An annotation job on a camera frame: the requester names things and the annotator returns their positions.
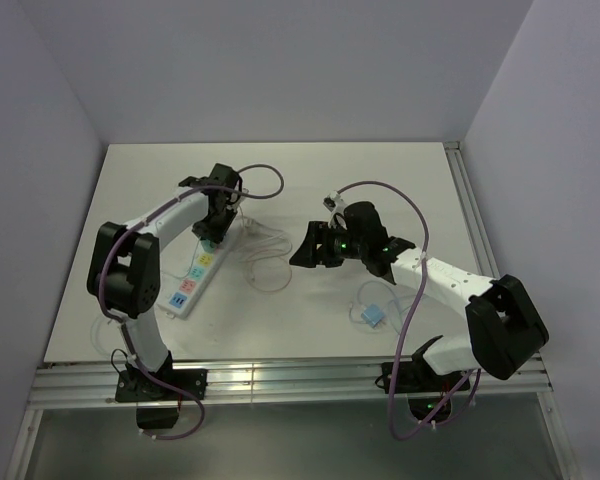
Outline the white multicolour power strip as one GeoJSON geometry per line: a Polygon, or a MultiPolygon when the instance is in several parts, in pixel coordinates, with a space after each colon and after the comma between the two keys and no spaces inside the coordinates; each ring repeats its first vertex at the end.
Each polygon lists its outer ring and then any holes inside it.
{"type": "Polygon", "coordinates": [[[239,229],[231,227],[213,253],[196,243],[189,260],[175,272],[161,271],[161,290],[156,306],[171,318],[186,319],[201,299],[214,275],[233,249],[239,229]]]}

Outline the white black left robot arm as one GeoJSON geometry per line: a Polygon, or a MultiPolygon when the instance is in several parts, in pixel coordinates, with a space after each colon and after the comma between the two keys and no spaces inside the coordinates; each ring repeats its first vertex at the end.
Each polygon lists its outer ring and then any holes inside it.
{"type": "Polygon", "coordinates": [[[170,352],[160,335],[154,304],[161,288],[162,250],[190,229],[202,242],[219,246],[236,217],[243,180],[233,168],[216,164],[208,176],[181,181],[164,204],[124,224],[100,226],[87,276],[87,290],[102,313],[117,322],[139,388],[163,399],[175,386],[163,366],[170,352]]]}

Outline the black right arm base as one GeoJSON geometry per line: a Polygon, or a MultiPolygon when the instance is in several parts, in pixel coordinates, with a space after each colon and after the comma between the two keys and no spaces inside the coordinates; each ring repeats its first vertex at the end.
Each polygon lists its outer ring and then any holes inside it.
{"type": "MultiPolygon", "coordinates": [[[[408,406],[411,414],[417,420],[424,418],[432,411],[436,404],[444,398],[455,384],[461,380],[464,372],[452,372],[450,374],[439,376],[433,371],[426,370],[424,367],[414,366],[414,362],[401,362],[398,369],[398,378],[396,386],[396,394],[426,394],[425,397],[418,397],[413,400],[408,400],[408,406]]],[[[381,364],[381,373],[376,377],[374,384],[377,388],[389,393],[390,376],[392,370],[392,362],[384,362],[381,364]]],[[[453,416],[452,401],[449,400],[433,417],[436,423],[444,422],[451,419],[453,416]]]]}

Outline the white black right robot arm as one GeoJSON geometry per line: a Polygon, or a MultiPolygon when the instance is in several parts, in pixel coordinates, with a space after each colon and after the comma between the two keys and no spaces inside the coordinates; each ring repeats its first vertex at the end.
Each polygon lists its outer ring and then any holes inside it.
{"type": "Polygon", "coordinates": [[[360,261],[373,276],[412,288],[465,320],[464,333],[438,335],[413,354],[413,378],[423,389],[437,388],[447,374],[476,369],[507,380],[549,340],[519,279],[476,275],[426,256],[413,242],[389,235],[368,201],[345,207],[333,222],[309,222],[290,263],[336,268],[347,260],[360,261]]]}

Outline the teal charger plug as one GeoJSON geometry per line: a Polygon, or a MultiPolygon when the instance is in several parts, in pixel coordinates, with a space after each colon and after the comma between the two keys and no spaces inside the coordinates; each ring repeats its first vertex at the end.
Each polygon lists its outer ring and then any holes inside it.
{"type": "Polygon", "coordinates": [[[213,253],[219,248],[219,245],[217,243],[212,242],[210,240],[201,240],[200,245],[203,248],[203,250],[207,253],[213,253]]]}

